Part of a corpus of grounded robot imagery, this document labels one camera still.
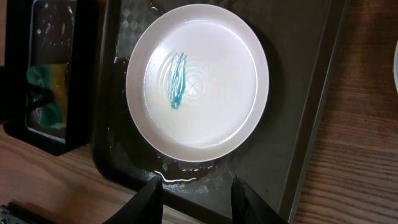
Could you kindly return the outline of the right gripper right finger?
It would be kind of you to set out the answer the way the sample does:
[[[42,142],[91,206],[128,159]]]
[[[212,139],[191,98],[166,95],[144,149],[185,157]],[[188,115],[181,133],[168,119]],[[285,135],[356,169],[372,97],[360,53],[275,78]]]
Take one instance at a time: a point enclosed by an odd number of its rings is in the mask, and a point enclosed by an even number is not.
[[[288,224],[238,176],[231,187],[231,208],[234,224]]]

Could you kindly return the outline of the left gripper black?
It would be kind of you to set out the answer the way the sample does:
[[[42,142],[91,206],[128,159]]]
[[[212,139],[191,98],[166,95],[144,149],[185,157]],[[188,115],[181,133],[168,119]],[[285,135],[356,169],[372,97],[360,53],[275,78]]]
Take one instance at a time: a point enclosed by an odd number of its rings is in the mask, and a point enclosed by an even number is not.
[[[38,95],[40,99],[27,103],[29,93]],[[52,90],[29,83],[22,70],[1,66],[1,124],[24,118],[32,110],[51,103],[54,99]]]

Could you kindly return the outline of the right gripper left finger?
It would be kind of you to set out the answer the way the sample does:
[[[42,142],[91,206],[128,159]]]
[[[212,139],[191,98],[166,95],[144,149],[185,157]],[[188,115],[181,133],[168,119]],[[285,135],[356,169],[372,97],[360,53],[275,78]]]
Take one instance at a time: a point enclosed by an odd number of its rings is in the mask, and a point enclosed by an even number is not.
[[[155,176],[103,224],[160,224],[163,207],[162,180]]]

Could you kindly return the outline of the green yellow sponge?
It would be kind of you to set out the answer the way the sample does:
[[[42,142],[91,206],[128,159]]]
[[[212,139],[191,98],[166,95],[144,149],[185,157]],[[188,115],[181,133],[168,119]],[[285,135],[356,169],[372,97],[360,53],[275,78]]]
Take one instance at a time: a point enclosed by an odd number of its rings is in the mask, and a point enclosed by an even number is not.
[[[38,124],[43,128],[65,128],[67,125],[68,93],[67,63],[36,65],[27,70],[27,82],[37,98]]]

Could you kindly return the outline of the white plate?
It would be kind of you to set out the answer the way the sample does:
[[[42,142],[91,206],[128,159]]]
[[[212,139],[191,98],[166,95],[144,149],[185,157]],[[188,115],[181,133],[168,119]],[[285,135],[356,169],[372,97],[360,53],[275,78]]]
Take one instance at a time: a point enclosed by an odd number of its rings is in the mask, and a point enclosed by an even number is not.
[[[398,41],[396,43],[395,51],[394,51],[394,64],[393,64],[393,75],[394,75],[394,83],[396,86],[396,91],[398,92]]]
[[[173,9],[141,35],[129,60],[131,118],[156,150],[205,162],[240,146],[267,103],[269,68],[254,31],[210,4]]]

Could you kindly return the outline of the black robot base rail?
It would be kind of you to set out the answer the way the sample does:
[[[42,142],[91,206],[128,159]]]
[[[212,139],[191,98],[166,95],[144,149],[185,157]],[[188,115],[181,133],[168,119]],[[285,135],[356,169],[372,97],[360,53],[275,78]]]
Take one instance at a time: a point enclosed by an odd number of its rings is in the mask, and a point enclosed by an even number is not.
[[[1,205],[1,224],[56,224],[15,203]]]

